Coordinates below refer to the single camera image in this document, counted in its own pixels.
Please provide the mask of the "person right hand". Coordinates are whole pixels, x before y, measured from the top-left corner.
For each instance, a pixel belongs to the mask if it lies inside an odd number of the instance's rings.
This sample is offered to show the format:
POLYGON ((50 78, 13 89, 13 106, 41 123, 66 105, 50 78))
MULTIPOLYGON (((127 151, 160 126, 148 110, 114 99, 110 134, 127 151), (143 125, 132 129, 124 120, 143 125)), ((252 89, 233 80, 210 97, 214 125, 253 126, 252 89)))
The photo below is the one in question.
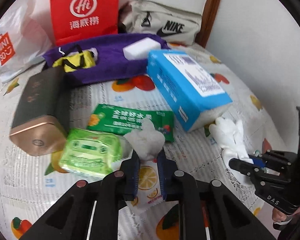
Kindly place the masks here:
MULTIPOLYGON (((300 207, 292 214, 289 215, 290 216, 294 216, 297 215, 298 213, 300 213, 300 207)), ((273 208, 272 210, 272 220, 276 223, 281 223, 287 220, 287 215, 285 215, 284 213, 282 213, 281 211, 279 211, 276 208, 273 208)))

